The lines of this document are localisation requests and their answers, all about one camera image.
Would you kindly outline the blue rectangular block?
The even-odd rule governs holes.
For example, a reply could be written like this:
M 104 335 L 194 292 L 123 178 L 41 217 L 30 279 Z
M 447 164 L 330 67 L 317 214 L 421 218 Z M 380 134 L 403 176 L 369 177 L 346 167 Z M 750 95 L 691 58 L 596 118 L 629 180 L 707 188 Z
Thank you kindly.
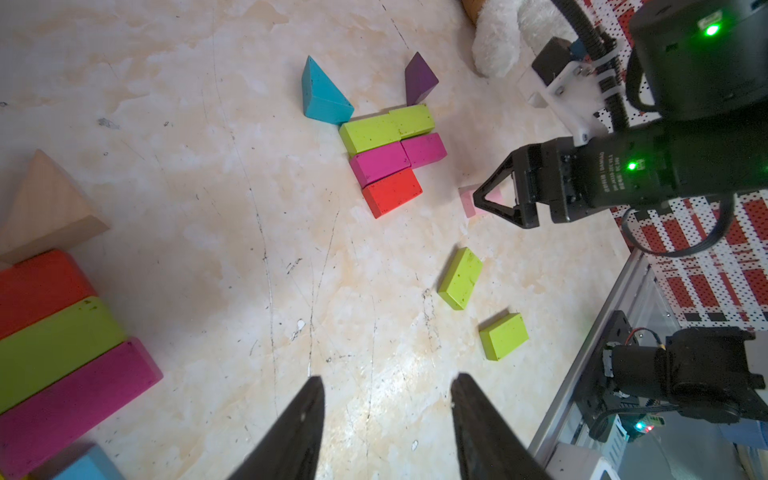
M 106 453 L 97 445 L 92 446 L 77 460 L 57 473 L 54 480 L 125 480 Z

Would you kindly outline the pink block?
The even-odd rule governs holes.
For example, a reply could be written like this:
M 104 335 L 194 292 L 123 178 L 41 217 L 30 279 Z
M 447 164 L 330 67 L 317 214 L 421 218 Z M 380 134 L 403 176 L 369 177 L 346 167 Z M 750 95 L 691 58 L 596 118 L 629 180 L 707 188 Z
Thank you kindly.
M 471 219 L 476 216 L 487 215 L 485 210 L 479 209 L 475 206 L 473 194 L 480 187 L 480 184 L 469 185 L 458 189 L 459 197 L 462 203 L 462 207 L 465 212 L 465 216 Z M 499 187 L 490 192 L 487 198 L 494 202 L 501 204 L 503 202 L 503 195 Z

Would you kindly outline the red block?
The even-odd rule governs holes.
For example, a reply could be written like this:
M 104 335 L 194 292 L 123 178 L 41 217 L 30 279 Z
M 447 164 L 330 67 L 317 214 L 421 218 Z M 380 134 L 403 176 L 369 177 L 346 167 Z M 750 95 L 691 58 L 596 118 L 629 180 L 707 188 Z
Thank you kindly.
M 375 219 L 399 208 L 423 193 L 411 168 L 403 169 L 362 189 L 362 195 Z
M 1 338 L 96 295 L 74 258 L 60 250 L 2 270 Z

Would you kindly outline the natural wood triangle block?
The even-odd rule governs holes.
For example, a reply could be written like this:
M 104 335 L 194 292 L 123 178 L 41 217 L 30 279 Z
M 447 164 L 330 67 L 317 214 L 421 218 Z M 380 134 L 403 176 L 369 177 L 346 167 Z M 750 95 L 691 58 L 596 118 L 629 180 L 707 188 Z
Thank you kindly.
M 15 265 L 50 250 L 70 250 L 109 228 L 74 179 L 36 150 L 1 228 L 1 262 Z

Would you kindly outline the light green block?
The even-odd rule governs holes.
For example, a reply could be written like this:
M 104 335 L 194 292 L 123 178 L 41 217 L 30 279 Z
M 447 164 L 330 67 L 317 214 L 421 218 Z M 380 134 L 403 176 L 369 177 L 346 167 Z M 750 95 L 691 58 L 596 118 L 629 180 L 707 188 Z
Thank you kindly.
M 482 270 L 482 261 L 468 247 L 458 249 L 440 282 L 438 295 L 453 310 L 465 310 Z
M 339 133 L 350 157 L 401 140 L 398 126 L 388 114 L 344 123 Z
M 499 361 L 529 340 L 521 314 L 507 314 L 479 329 L 487 360 Z
M 128 338 L 104 302 L 88 297 L 1 340 L 6 412 Z
M 435 128 L 434 118 L 424 104 L 393 109 L 388 116 L 397 127 L 401 140 L 429 134 Z

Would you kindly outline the light green block top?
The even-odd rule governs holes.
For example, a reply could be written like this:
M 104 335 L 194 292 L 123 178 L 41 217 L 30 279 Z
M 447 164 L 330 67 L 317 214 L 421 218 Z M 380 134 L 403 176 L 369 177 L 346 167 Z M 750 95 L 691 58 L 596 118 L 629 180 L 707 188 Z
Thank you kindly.
M 344 123 L 339 133 L 350 157 L 401 140 L 398 126 L 388 114 Z
M 434 118 L 424 104 L 393 109 L 388 116 L 397 127 L 401 140 L 429 134 L 435 128 Z

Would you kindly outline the magenta rectangular block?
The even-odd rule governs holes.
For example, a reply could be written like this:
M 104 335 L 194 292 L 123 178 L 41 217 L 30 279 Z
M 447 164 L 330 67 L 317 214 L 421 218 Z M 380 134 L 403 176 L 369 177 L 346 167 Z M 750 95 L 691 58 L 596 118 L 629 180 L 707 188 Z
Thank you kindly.
M 1 476 L 21 479 L 163 378 L 131 338 L 1 414 Z

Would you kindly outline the purple triangle block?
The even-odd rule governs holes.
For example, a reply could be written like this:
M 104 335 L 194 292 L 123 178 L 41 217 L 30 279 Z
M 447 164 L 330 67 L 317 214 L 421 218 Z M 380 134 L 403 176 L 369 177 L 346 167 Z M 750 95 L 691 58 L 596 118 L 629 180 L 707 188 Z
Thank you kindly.
M 405 68 L 406 102 L 408 106 L 423 102 L 439 80 L 423 56 L 416 52 Z

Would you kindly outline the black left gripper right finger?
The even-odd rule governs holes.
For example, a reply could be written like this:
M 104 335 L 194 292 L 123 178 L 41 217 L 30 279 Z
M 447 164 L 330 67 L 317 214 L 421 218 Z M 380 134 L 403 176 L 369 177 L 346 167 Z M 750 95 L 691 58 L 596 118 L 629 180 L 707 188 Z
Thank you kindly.
M 451 384 L 452 416 L 460 476 L 473 479 L 547 479 L 473 377 Z

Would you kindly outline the teal triangle block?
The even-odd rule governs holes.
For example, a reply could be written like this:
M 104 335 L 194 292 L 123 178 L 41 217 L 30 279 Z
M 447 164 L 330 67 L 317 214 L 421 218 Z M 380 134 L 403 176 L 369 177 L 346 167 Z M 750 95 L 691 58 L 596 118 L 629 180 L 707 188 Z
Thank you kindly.
M 333 125 L 341 125 L 351 119 L 353 105 L 311 56 L 307 57 L 301 86 L 306 117 Z

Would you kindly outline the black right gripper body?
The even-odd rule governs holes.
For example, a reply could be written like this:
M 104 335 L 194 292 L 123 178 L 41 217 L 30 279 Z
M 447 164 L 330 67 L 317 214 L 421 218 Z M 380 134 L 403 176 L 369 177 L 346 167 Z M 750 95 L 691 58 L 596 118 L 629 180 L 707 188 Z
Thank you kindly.
M 520 147 L 512 153 L 512 222 L 537 227 L 539 204 L 549 207 L 553 222 L 570 223 L 614 206 L 688 196 L 673 146 L 661 128 L 633 128 L 579 147 L 570 137 Z

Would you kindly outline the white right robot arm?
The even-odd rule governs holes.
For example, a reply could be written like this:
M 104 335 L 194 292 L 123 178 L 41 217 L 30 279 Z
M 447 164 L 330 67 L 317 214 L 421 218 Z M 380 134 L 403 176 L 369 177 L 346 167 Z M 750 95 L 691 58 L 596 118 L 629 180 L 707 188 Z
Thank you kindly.
M 623 97 L 655 120 L 628 126 L 606 43 L 573 1 L 558 10 L 598 73 L 613 132 L 529 144 L 513 151 L 474 193 L 475 205 L 520 228 L 625 206 L 629 211 L 697 196 L 719 200 L 711 232 L 685 249 L 723 239 L 736 199 L 767 185 L 767 5 L 763 1 L 650 1 L 631 18 L 633 49 Z M 766 375 L 751 370 L 753 333 L 689 328 L 655 346 L 631 339 L 598 348 L 581 382 L 597 399 L 584 417 L 617 414 L 609 395 L 648 400 L 646 413 L 675 411 L 714 424 L 767 417 Z

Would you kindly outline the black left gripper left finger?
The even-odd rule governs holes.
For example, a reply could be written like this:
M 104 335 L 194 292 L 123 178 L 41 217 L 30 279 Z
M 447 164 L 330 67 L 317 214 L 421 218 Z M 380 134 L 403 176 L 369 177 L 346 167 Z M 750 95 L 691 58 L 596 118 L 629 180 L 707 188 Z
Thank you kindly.
M 324 385 L 311 376 L 229 479 L 314 479 L 324 419 Z

